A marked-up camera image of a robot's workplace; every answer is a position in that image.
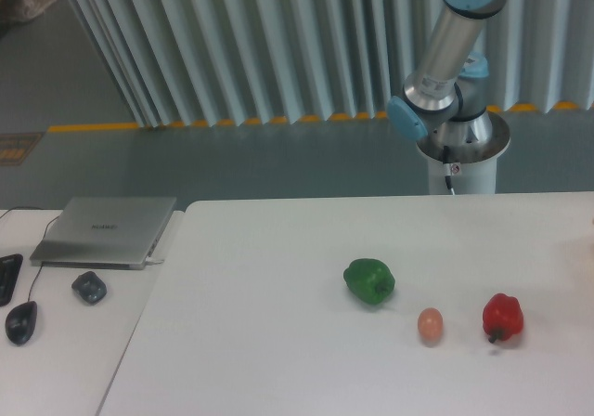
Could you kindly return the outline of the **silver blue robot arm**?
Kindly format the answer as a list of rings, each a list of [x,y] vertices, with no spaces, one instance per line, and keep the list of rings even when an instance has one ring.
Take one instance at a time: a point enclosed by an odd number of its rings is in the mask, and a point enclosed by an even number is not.
[[[442,0],[416,69],[387,102],[418,142],[448,124],[528,102],[593,104],[593,0]]]

